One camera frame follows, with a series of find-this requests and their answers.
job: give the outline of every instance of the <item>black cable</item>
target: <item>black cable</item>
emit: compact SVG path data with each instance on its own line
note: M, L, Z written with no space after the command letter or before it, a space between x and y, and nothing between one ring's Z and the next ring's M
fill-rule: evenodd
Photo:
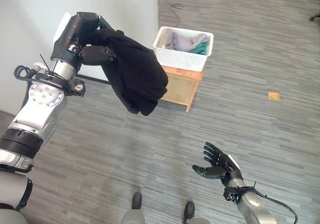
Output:
M28 67L25 67L25 66L22 66L22 65L20 65L20 66L18 66L17 68L15 68L15 71L14 71L14 76L15 77L17 77L17 75L19 75L20 76L20 74L21 74L21 72L22 71L25 71L25 73L26 73L26 76L30 73L30 69L28 68ZM22 101L22 105L21 105L21 109L25 106L25 104L28 102L28 98L29 98L29 95L28 95L28 93L29 93L29 89L30 89L30 87L31 87L31 85L32 85L32 82L30 82L30 81L28 81L27 83L26 83L26 90L25 90L25 94L24 94L24 98L23 98L23 101Z
M174 10L173 10L173 8L176 8L176 9L182 9L182 8L184 8L184 6L183 6L183 4L181 4L181 3L174 3L174 4L172 4L172 3L170 3L169 1L167 1L167 0L163 0L163 1L165 1L167 4L169 4L170 5L170 10L172 11L172 13L174 13L174 15L175 15L175 17L176 17L176 26L175 26L175 28L177 28L179 25L180 25L180 18L179 18L179 16L178 16L178 14L177 14L177 12L175 12Z
M22 76L21 76L21 72L22 72L22 71L25 71L25 72L26 72L26 76L28 76L28 74L29 74L29 72L30 72L30 69L29 69L28 67L19 65L17 68L15 68L15 71L13 72L13 74L14 74L14 76L15 76L16 79L30 82L30 86L31 86L31 83L32 83L32 82L38 82L38 83L44 83L44 84L46 84L46 85L49 85L49 86L52 86L52 87L54 87L54 88L57 88L57 89L62 90L61 87L56 86L56 85L54 85L54 84L52 84L52 83L49 83L49 82L40 80L40 79L22 77Z
M295 213L295 211L292 210L292 208L289 207L287 204L285 204L285 203L283 203L283 202L280 202L280 201L278 201L278 200L269 198L269 197L267 197L266 195L263 195L262 193L258 192L257 190L256 190L256 194L259 195L259 196L262 197L262 198L267 199L268 201L274 202L274 203L276 203L276 204L278 204L278 205L280 205L280 206L288 209L288 210L294 215L295 221L294 221L293 224L297 224L297 223L298 223L298 215L297 215L297 214Z

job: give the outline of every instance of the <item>black garment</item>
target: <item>black garment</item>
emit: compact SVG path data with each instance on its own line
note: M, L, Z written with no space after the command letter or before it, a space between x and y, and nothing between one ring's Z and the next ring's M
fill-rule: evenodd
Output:
M168 77L151 49L122 31L96 30L94 45L108 45L116 59L101 67L118 98L129 112L149 115L167 91Z

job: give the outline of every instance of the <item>plastic basket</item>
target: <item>plastic basket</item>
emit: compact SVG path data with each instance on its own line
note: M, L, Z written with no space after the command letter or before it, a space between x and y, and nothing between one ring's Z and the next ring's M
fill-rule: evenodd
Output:
M185 37L194 37L197 34L205 33L209 40L206 55L165 49L172 32L176 32ZM200 72L204 68L208 56L212 53L213 40L214 35L212 33L163 26L155 38L153 48L156 58L161 65Z

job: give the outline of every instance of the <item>wooden side table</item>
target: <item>wooden side table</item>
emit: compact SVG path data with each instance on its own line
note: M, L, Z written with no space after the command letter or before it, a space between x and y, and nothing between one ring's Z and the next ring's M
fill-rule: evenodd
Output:
M196 72L179 68L162 66L168 75L167 93L162 100L186 105L189 112L204 71Z

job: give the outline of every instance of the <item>robotic hand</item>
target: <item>robotic hand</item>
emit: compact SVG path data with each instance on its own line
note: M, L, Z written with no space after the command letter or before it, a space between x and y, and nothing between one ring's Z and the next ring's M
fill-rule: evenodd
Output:
M287 208L295 215L294 223L298 222L297 215L286 204L261 194L254 187L248 187L244 183L238 164L231 155L223 153L209 142L206 142L203 148L203 153L207 156L204 157L204 160L211 163L212 167L203 168L193 165L193 170L208 179L221 179L225 186L224 198L237 205L248 224L277 224L274 216L267 211L258 196Z
M199 175L208 179L221 179L221 182L225 187L228 186L231 179L243 180L240 168L231 156L224 154L220 149L209 142L206 142L203 148L205 150L203 153L207 155L204 159L211 163L212 167L201 168L197 165L193 165L193 170Z
M84 96L85 84L75 78L81 65L100 65L116 58L95 37L97 28L112 29L96 13L78 12L54 43L52 71L41 63L32 69L20 65L14 71L17 79L27 81L27 90L20 112L0 137L0 224L26 224L19 212L27 205L33 184L16 172L31 171L34 157L57 127L67 96Z

